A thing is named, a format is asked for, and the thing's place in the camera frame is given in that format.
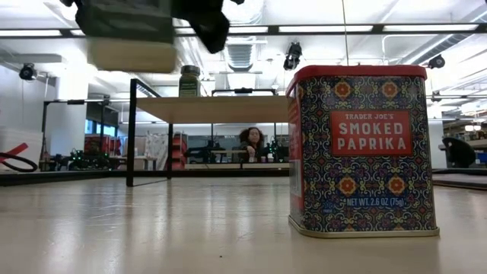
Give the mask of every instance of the black cable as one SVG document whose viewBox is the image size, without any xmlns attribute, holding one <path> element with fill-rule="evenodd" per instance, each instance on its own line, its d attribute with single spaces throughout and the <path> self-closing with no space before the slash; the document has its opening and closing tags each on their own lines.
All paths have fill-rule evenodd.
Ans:
<svg viewBox="0 0 487 274">
<path fill-rule="evenodd" d="M 28 164 L 30 165 L 32 168 L 20 168 L 20 167 L 15 167 L 9 163 L 7 163 L 6 161 L 2 161 L 0 162 L 0 164 L 3 164 L 5 165 L 6 167 L 12 169 L 12 170 L 15 170 L 15 171 L 18 171 L 18 172 L 34 172 L 37 170 L 38 166 L 36 163 L 32 162 L 31 160 L 29 159 L 26 159 L 26 158 L 23 158 L 23 157 L 20 157 L 20 156 L 16 156 L 16 155 L 10 155 L 10 154 L 7 154 L 7 153 L 3 153 L 3 152 L 0 152 L 0 158 L 4 158 L 4 159 L 14 159 L 14 160 L 17 160 L 17 161 L 21 161 L 21 162 L 24 162 L 25 164 Z"/>
</svg>

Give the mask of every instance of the patterned tin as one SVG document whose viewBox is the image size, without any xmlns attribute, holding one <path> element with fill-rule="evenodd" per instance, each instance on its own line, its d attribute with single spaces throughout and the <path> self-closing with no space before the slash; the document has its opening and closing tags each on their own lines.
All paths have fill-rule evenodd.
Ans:
<svg viewBox="0 0 487 274">
<path fill-rule="evenodd" d="M 429 236 L 425 69 L 309 66 L 287 92 L 290 222 L 316 237 Z"/>
</svg>

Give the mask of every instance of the black table leg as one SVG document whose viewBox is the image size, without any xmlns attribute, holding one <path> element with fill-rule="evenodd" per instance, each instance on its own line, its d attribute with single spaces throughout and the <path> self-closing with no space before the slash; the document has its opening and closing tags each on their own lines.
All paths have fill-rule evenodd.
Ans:
<svg viewBox="0 0 487 274">
<path fill-rule="evenodd" d="M 135 163 L 135 115 L 137 112 L 137 80 L 130 80 L 129 134 L 127 136 L 127 178 L 126 185 L 134 186 Z"/>
<path fill-rule="evenodd" d="M 167 179 L 173 176 L 173 124 L 169 124 L 167 133 Z"/>
</svg>

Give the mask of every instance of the woman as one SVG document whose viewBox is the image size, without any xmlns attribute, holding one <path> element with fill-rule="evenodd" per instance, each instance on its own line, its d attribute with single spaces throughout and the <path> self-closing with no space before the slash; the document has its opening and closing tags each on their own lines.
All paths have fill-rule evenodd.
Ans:
<svg viewBox="0 0 487 274">
<path fill-rule="evenodd" d="M 262 156 L 264 135 L 256 127 L 250 127 L 240 133 L 240 149 L 247 151 L 240 155 L 240 159 L 248 162 L 250 157 L 254 160 Z"/>
</svg>

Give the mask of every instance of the dark hair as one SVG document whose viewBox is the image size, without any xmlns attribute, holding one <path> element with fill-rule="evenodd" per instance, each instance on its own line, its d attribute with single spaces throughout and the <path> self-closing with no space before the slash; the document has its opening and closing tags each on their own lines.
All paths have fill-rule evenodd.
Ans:
<svg viewBox="0 0 487 274">
<path fill-rule="evenodd" d="M 250 135 L 250 130 L 252 129 L 257 129 L 255 126 L 251 126 L 248 129 L 242 130 L 240 133 L 240 142 L 248 142 L 249 141 L 249 135 Z M 264 143 L 264 135 L 260 131 L 260 129 L 257 129 L 259 132 L 259 141 L 257 142 L 257 148 L 261 148 L 262 144 Z"/>
</svg>

